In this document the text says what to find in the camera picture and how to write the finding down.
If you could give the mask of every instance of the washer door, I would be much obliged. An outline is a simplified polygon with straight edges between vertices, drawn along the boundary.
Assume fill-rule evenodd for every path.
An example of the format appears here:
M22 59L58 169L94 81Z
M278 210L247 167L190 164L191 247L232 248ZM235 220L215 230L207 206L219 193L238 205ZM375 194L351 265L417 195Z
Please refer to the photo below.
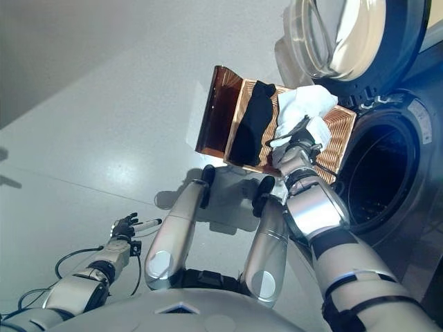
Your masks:
M355 108L383 95L416 58L430 0L293 0L293 52L316 84Z

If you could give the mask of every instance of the grey floor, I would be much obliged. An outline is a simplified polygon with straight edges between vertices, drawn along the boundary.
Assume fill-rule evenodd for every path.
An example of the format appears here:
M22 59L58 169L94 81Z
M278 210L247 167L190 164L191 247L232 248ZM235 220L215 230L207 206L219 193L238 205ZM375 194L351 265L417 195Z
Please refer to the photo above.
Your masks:
M1 2L0 312L54 282L61 256L104 243L113 220L133 211L164 217L196 169L223 166L194 152L213 66L281 84L274 45L287 5ZM189 267L242 271L258 222L253 177L220 169L215 200L199 212ZM143 237L144 252L152 239ZM288 257L275 309L308 331L326 331L311 271L292 246ZM131 293L136 277L132 260L110 302ZM148 291L144 283L139 291Z

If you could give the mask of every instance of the black wire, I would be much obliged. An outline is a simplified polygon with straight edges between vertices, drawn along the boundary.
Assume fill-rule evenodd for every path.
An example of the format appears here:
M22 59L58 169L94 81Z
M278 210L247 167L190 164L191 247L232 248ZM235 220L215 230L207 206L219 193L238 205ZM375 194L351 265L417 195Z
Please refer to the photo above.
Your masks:
M47 288L51 288L52 286L54 286L56 283L58 283L58 282L54 282L53 284L51 284L51 285L49 285ZM29 306L32 306L39 298L41 298L42 296L43 296L43 294L45 293L46 291L42 291L41 293L40 293L40 295L39 296L37 296L35 299L33 299L29 304L27 304L27 305L25 305L25 307L24 307L24 309L25 308L28 308Z
M66 256L63 256L62 258L60 258L58 260L58 262L56 263L56 265L54 267L55 275L57 275L58 279L63 278L61 276L60 272L58 271L58 268L60 267L60 264L63 263L64 261L66 261L69 257L81 254L82 252L99 251L99 250L102 250L103 248L104 248L103 246L98 246L97 248L81 249L81 250L73 251L73 252L67 254Z
M140 286L140 280L141 280L141 260L140 260L140 255L137 255L137 261L138 261L138 280L137 280L137 285L136 285L135 289L133 290L133 292L131 293L130 296L134 295L136 293L136 291L138 290L138 287Z
M34 293L38 293L41 292L42 294L50 291L50 288L36 288L36 289L31 289L30 291L24 293L20 298L19 298L19 303L17 304L17 307L19 310L23 309L23 301L31 294Z
M333 172L332 170L326 168L325 166L320 165L319 163L316 163L315 165L316 165L319 169L325 171L326 173L329 173L329 174L331 174L332 176L335 176L336 178L338 177L337 173L335 173L335 172Z

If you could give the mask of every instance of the laundry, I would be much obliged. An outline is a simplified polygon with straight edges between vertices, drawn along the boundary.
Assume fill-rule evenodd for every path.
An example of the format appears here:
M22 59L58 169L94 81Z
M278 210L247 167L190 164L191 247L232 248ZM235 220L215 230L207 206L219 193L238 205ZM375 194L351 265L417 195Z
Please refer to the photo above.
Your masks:
M239 165L256 166L260 163L262 136L272 119L274 84L255 83L242 121L235 134L230 160Z
M278 127L275 138L287 135L305 116L323 117L334 106L338 99L321 85L301 86L295 90L278 95ZM272 148L279 147L291 138L282 138L271 142Z

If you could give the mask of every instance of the cable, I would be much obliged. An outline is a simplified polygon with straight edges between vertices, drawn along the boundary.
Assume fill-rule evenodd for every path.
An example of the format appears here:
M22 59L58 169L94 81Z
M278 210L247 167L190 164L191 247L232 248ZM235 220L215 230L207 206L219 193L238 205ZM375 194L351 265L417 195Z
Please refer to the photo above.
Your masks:
M69 257L81 254L82 252L100 251L103 248L104 248L103 246L98 246L97 248L81 249L81 250L73 251L73 252L67 254L66 256L63 256L61 259L58 260L58 262L56 263L56 265L54 267L55 275L57 275L58 279L62 278L60 272L58 271L58 268L60 267L60 264L63 263L64 261L66 261Z
M50 291L51 289L50 288L36 288L36 289L32 289L32 290L30 290L30 291L28 291L28 292L26 292L26 293L24 293L20 298L19 298L19 303L17 304L17 306L18 306L18 309L19 310L21 310L21 309L23 309L23 300L28 296L28 295L31 295L31 294L33 294L33 293L38 293L38 292L42 292L42 294L43 293L45 293L45 292L47 292L47 291Z
M138 290L138 287L140 286L140 280L141 280L141 260L140 255L137 255L137 261L138 261L138 280L135 289L132 291L131 295L134 295L136 291Z
M335 176L336 178L338 177L337 173L333 172L332 170L326 168L323 165L320 165L319 163L315 163L315 166L317 166L319 169L325 171L326 173L331 174L332 176Z

